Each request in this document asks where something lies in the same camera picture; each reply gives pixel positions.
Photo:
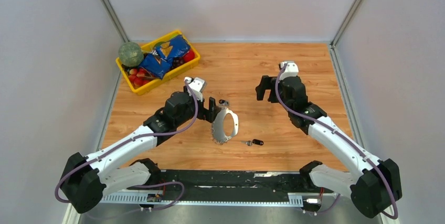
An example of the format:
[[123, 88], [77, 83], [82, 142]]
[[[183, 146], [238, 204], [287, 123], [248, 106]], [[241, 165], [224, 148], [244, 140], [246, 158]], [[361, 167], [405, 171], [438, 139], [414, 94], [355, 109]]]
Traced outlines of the silver keyring plate with rings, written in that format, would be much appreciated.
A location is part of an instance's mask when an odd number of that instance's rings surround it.
[[214, 143], [223, 145], [239, 131], [239, 117], [231, 109], [223, 107], [211, 124], [210, 132]]

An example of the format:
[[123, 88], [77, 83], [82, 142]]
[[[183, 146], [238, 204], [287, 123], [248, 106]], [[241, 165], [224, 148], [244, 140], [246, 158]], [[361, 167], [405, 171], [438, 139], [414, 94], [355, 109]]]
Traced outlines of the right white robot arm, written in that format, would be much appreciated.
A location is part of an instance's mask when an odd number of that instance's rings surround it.
[[378, 214], [390, 219], [399, 217], [396, 201], [402, 197], [400, 171], [392, 159], [383, 161], [344, 134], [324, 110], [308, 101], [305, 85], [298, 76], [262, 76], [255, 88], [258, 101], [263, 100], [267, 90], [269, 102], [280, 103], [296, 128], [325, 146], [347, 168], [341, 172], [319, 161], [308, 163], [300, 169], [304, 190], [323, 187], [347, 196], [367, 218]]

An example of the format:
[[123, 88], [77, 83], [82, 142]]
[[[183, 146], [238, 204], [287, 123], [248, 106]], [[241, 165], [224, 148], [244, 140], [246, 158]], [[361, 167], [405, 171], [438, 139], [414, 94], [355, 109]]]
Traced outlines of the red tomato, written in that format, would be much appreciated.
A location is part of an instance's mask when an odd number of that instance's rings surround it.
[[185, 63], [192, 61], [195, 58], [195, 53], [192, 49], [190, 49], [184, 56], [182, 57]]

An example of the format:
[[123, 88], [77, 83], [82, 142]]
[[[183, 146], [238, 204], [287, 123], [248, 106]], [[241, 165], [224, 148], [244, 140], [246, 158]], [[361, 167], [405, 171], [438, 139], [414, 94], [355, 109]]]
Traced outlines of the dark grapes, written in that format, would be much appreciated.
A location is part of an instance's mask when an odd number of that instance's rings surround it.
[[170, 70], [178, 68], [182, 66], [184, 63], [185, 63], [184, 58], [179, 58], [179, 57], [174, 58]]

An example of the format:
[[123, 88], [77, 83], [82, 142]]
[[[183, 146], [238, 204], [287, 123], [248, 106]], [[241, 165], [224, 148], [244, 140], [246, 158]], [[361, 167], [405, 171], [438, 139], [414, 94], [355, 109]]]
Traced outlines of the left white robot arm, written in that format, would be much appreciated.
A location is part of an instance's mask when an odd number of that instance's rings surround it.
[[166, 187], [167, 183], [161, 183], [160, 169], [148, 158], [137, 160], [126, 168], [121, 165], [186, 131], [197, 119], [214, 122], [222, 108], [214, 98], [209, 98], [208, 108], [205, 108], [200, 95], [199, 90], [186, 84], [183, 91], [172, 93], [162, 108], [120, 141], [86, 156], [79, 152], [71, 155], [56, 185], [55, 198], [70, 203], [83, 214], [105, 195], [122, 189]]

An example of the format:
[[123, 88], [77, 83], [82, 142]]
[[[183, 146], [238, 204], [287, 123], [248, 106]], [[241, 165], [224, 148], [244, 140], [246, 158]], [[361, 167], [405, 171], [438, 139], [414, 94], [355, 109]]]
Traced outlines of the blue snack bag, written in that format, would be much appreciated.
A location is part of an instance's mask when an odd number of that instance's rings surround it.
[[190, 49], [191, 46], [184, 37], [177, 35], [167, 42], [154, 47], [138, 67], [145, 69], [156, 78], [163, 79], [169, 72], [173, 59], [177, 57], [182, 58]]

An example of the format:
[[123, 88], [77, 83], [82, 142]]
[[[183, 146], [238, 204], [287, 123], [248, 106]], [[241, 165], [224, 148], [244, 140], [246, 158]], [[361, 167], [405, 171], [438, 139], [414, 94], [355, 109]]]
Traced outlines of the green melon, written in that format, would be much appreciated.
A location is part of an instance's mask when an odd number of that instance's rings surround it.
[[135, 42], [123, 43], [118, 50], [118, 57], [127, 67], [137, 67], [144, 60], [143, 51]]

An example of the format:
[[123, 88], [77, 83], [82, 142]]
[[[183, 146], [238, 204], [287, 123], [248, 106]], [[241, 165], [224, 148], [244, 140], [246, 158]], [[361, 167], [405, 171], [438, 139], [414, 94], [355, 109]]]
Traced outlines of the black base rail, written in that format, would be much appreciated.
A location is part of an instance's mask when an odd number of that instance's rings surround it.
[[321, 191], [299, 172], [169, 169], [147, 185], [165, 200], [207, 202], [287, 202], [289, 193], [319, 196]]

